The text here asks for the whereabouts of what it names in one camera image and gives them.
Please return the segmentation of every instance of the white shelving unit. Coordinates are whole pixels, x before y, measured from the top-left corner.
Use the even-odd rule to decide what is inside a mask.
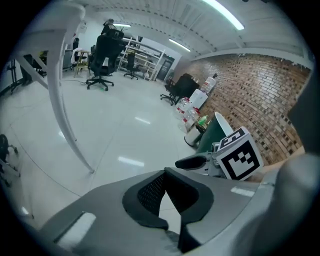
[[[123,38],[123,40],[128,41],[128,45],[125,47],[125,51],[121,53],[122,56],[118,57],[120,59],[120,62],[119,62],[117,70],[119,70],[121,68],[122,63],[128,63],[128,61],[125,60],[125,57],[128,55],[128,53],[127,53],[128,49],[131,49],[131,50],[135,51],[135,59],[138,59],[138,60],[141,60],[144,62],[144,63],[137,62],[137,64],[139,66],[145,66],[147,68],[146,73],[148,73],[148,74],[149,74],[149,72],[151,73],[151,75],[149,76],[149,80],[154,80],[156,77],[157,67],[158,67],[163,55],[165,54],[165,50],[161,51],[161,50],[155,49],[155,48],[150,47],[144,43],[133,40],[132,38],[130,38],[130,39]],[[160,54],[160,57],[154,55],[152,52],[149,52],[145,49],[140,49],[140,48],[130,46],[131,43],[134,43],[136,45],[140,45],[140,47],[149,48],[155,52],[158,52]],[[148,61],[148,56],[151,58],[157,59],[157,62],[153,63],[151,61]]]

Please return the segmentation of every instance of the black office chair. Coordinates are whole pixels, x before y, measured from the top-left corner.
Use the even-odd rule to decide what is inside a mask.
[[[88,79],[85,83],[87,89],[94,84],[102,84],[105,86],[105,91],[108,91],[106,83],[114,86],[112,81],[103,79],[102,76],[108,76],[113,73],[116,68],[116,59],[124,49],[122,44],[123,32],[116,29],[110,29],[108,34],[98,36],[93,61],[89,65],[89,69],[93,71],[94,77]],[[108,58],[108,66],[103,66],[105,59]]]
[[[136,78],[138,80],[138,77],[135,76],[135,72],[139,71],[138,68],[135,67],[135,54],[129,53],[127,56],[128,64],[126,65],[126,69],[129,71],[128,73],[125,73],[123,76],[131,76],[131,79]]]
[[[176,105],[178,101],[183,97],[190,98],[195,90],[199,88],[199,84],[192,80],[191,75],[185,73],[179,78],[176,84],[170,82],[164,87],[169,92],[169,95],[161,94],[160,100],[167,99],[170,101],[171,106],[173,106]]]

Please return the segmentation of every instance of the green object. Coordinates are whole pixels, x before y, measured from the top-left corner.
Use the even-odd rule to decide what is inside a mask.
[[[207,121],[207,118],[208,118],[207,115],[201,117],[201,119],[198,122],[198,125],[203,126],[205,124],[205,122]]]
[[[212,143],[220,142],[224,137],[228,136],[232,132],[232,128],[224,117],[220,113],[215,112],[215,117],[209,123],[205,133],[203,134],[196,153],[211,152]]]

